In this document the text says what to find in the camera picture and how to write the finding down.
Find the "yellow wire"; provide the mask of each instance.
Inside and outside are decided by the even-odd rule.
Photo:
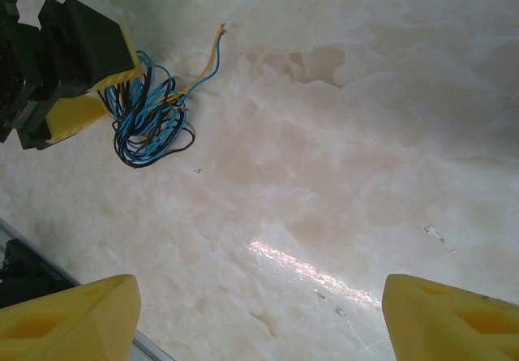
[[[170,104],[172,104],[177,98],[184,96],[189,92],[191,88],[193,88],[201,79],[203,79],[206,75],[206,73],[209,71],[209,69],[212,66],[212,63],[214,62],[215,55],[217,53],[217,44],[218,44],[218,38],[225,34],[225,24],[222,24],[220,28],[218,28],[217,35],[214,38],[214,42],[212,43],[212,49],[211,49],[211,55],[209,56],[209,60],[207,65],[205,66],[204,70],[200,75],[196,78],[195,81],[193,81],[188,87],[184,88],[182,91],[178,91],[177,94],[169,94],[166,101]],[[161,97],[157,100],[157,103],[160,103],[164,101],[164,97]]]

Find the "electrical wire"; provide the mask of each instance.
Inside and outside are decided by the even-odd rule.
[[[192,84],[180,91],[175,90],[176,81],[165,67],[154,64],[145,52],[138,51],[139,60],[146,68],[145,74],[98,92],[114,118],[114,149],[122,162],[133,168],[144,168],[193,145],[196,135],[187,122],[189,109],[186,101],[192,92],[218,72],[220,41],[224,34],[225,25],[222,24],[206,67]],[[215,68],[208,74],[215,58]],[[151,90],[158,72],[165,75],[166,80]],[[181,148],[171,149],[182,131],[191,136],[190,142]]]

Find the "black plastic part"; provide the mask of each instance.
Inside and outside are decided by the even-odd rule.
[[[47,148],[45,118],[62,97],[84,95],[135,67],[120,26],[77,0],[45,0],[41,30],[0,2],[0,140],[12,128],[24,148]]]
[[[121,27],[77,0],[63,3],[90,83],[135,67]]]
[[[74,287],[18,239],[7,242],[4,260],[8,264],[0,270],[0,308]]]
[[[12,127],[22,127],[21,114],[34,89],[43,84],[35,50],[43,50],[39,30],[0,18],[0,127],[2,142]]]
[[[33,97],[38,106],[24,127],[29,132],[40,127],[59,98],[84,95],[107,76],[135,67],[121,27],[77,0],[45,0],[38,19],[52,58],[42,63],[41,72],[54,78],[45,81],[49,95]]]
[[[47,141],[52,138],[52,135],[50,134],[47,122],[44,120],[43,123],[34,132],[18,130],[18,137],[24,150],[28,150],[30,148],[43,150],[49,147]]]

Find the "wire bundle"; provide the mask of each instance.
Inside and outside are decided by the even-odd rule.
[[[208,64],[199,77],[183,90],[175,90],[176,81],[161,66],[142,51],[139,60],[146,67],[145,74],[136,80],[128,81],[99,92],[106,109],[114,118],[114,149],[126,165],[133,168],[150,166],[161,158],[187,150],[195,142],[195,131],[187,122],[187,98],[201,84],[210,80],[220,68],[220,40],[225,34],[224,24],[212,46]],[[208,75],[216,56],[216,66]],[[157,72],[162,72],[166,80],[151,90]],[[191,136],[190,142],[182,148],[171,145],[182,131]]]

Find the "black wire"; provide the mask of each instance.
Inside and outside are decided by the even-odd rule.
[[[193,145],[196,140],[195,131],[192,130],[192,126],[189,125],[190,128],[182,127],[180,122],[184,121],[186,116],[186,111],[182,109],[178,109],[178,115],[175,119],[174,129],[168,134],[168,136],[161,141],[161,144],[157,146],[157,148],[148,154],[148,157],[151,157],[151,161],[146,162],[137,162],[135,160],[130,159],[126,156],[126,153],[137,154],[140,148],[147,146],[151,141],[153,141],[157,135],[161,132],[161,128],[169,122],[172,118],[171,107],[167,104],[166,101],[157,104],[157,107],[148,111],[146,118],[143,119],[142,122],[136,122],[137,114],[142,111],[145,106],[146,99],[148,96],[148,92],[150,90],[150,79],[152,74],[152,68],[148,68],[148,72],[144,75],[144,83],[143,83],[143,91],[140,95],[139,100],[131,107],[130,103],[130,83],[126,82],[124,84],[119,84],[116,87],[112,87],[111,90],[114,92],[116,96],[116,101],[122,107],[123,114],[119,119],[114,120],[112,123],[112,128],[115,131],[114,134],[114,150],[117,153],[118,157],[124,162],[126,165],[131,166],[135,169],[144,168],[150,165],[155,164],[159,160],[164,157],[167,157],[171,154],[180,153],[185,150],[188,150],[189,147]],[[165,87],[165,97],[175,90],[176,83],[172,80],[164,81],[160,87]],[[102,99],[105,107],[108,111],[112,111],[108,102],[108,89],[103,92],[98,91],[99,97]],[[176,106],[180,106],[178,101],[174,103]],[[148,131],[145,137],[138,137],[136,134],[140,133],[145,127],[153,122],[154,120],[157,123]],[[122,121],[129,122],[129,126],[123,131],[121,129]],[[169,151],[166,151],[164,154],[159,156],[166,148],[168,148],[171,143],[174,141],[174,138],[177,137],[180,131],[185,131],[191,136],[190,142],[182,148],[174,148]],[[134,146],[139,146],[137,150],[130,148],[128,144],[132,144]]]

